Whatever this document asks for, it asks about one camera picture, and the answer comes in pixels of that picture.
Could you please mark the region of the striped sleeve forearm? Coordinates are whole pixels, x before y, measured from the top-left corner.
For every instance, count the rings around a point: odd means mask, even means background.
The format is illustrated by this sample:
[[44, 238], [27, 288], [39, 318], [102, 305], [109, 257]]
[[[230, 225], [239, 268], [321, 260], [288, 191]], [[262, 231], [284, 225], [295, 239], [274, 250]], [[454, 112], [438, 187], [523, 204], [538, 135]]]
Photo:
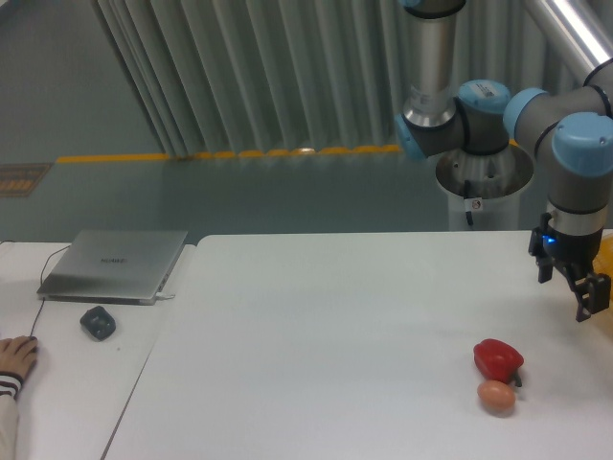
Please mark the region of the striped sleeve forearm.
[[1, 458], [14, 459], [19, 421], [17, 397], [22, 379], [15, 374], [1, 374]]

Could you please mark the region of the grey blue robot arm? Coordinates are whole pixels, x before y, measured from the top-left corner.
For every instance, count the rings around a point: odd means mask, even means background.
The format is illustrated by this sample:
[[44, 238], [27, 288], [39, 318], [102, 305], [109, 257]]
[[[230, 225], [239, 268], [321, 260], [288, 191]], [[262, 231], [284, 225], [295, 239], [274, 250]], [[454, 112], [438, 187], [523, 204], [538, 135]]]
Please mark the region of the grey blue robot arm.
[[417, 159], [438, 156], [439, 182], [466, 202], [513, 194], [529, 180], [510, 150], [549, 174], [547, 207], [529, 253], [540, 282], [566, 279], [584, 321], [609, 306], [612, 279], [595, 270], [612, 191], [612, 41], [584, 1], [528, 1], [525, 9], [556, 47], [579, 87], [554, 96], [516, 94], [494, 80], [450, 90], [461, 1], [405, 1], [418, 47], [397, 138]]

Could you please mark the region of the person's hand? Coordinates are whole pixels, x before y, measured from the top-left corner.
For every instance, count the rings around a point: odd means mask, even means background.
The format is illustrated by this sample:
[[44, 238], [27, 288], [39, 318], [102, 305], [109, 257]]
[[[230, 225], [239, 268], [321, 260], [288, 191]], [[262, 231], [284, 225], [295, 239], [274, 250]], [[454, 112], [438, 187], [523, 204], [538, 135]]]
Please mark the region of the person's hand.
[[24, 381], [37, 360], [37, 351], [26, 354], [24, 345], [31, 336], [18, 336], [1, 340], [0, 370], [2, 375], [13, 376]]

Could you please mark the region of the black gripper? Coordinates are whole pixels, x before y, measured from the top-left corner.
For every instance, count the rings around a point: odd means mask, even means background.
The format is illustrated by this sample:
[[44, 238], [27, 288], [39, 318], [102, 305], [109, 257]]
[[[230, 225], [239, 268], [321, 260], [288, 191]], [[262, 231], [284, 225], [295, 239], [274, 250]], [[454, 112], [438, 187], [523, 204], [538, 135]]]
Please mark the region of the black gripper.
[[549, 282], [554, 269], [560, 271], [576, 296], [577, 322], [609, 308], [611, 278], [593, 268], [603, 227], [604, 208], [578, 214], [548, 203], [531, 233], [528, 252], [538, 267], [538, 283]]

